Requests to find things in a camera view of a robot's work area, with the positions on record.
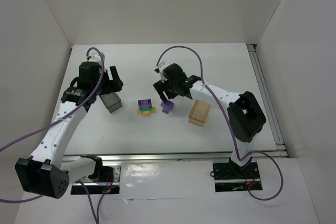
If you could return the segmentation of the purple lego brick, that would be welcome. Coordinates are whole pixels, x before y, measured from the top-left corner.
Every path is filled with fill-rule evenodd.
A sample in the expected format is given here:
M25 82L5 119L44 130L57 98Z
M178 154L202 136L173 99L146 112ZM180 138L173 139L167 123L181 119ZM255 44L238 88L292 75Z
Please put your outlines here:
M151 99L143 99L138 101L138 106L140 108L142 107L151 107L152 106L152 101Z

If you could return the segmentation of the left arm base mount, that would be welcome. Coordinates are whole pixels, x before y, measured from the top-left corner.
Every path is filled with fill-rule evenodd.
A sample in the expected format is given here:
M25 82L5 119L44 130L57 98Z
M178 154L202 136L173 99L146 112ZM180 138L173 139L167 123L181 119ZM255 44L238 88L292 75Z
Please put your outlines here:
M71 165L68 169L68 175L73 195L85 194L79 181L87 187L89 193L94 195L119 194L121 164L103 162L96 168L94 161L81 162Z

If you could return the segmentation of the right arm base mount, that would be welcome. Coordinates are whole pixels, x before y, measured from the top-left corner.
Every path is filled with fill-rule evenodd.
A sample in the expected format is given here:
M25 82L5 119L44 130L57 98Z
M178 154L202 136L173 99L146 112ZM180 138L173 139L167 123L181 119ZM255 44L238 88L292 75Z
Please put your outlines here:
M239 174L234 173L228 163L213 163L213 170L209 173L214 179L215 192L251 191L262 190L259 167L256 162L250 163Z

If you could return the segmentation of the purple curved lego piece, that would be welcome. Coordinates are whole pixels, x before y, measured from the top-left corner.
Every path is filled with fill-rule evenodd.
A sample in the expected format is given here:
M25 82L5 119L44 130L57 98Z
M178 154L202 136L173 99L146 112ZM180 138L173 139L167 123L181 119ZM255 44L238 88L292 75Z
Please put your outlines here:
M166 102L162 101L160 106L162 107L162 112L163 113L169 114L174 107L174 103L171 102L171 101L166 101Z

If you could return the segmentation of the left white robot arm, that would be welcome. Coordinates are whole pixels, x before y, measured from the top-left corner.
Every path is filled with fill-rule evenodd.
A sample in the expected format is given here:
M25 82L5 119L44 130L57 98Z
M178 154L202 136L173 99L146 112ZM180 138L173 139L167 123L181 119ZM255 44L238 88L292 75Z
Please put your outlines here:
M115 66L104 70L94 61L82 62L75 77L61 97L58 116L28 158L19 158L15 171L25 192L60 198L70 184L88 177L95 182L103 174L102 159L82 155L69 165L62 165L65 150L80 122L100 95L122 90Z

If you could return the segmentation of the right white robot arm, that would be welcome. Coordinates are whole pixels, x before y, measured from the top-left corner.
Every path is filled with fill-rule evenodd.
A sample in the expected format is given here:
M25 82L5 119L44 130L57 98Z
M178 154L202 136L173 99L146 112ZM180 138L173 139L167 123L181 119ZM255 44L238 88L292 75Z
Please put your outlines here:
M266 116L254 94L231 92L206 83L201 77L188 77L176 63L169 66L161 63L154 71L160 75L160 80L153 86L162 102L181 96L221 110L234 143L229 158L230 169L236 174L245 171L251 162L254 138L266 123Z

